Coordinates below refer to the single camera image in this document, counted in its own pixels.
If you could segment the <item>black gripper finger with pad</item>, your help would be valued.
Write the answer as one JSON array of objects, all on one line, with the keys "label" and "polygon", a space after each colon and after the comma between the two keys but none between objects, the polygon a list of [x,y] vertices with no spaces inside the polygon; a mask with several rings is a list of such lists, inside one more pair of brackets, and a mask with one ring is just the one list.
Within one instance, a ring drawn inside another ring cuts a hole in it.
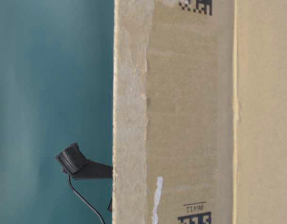
[{"label": "black gripper finger with pad", "polygon": [[113,167],[87,159],[78,143],[70,144],[56,156],[63,172],[74,180],[112,179]]}]

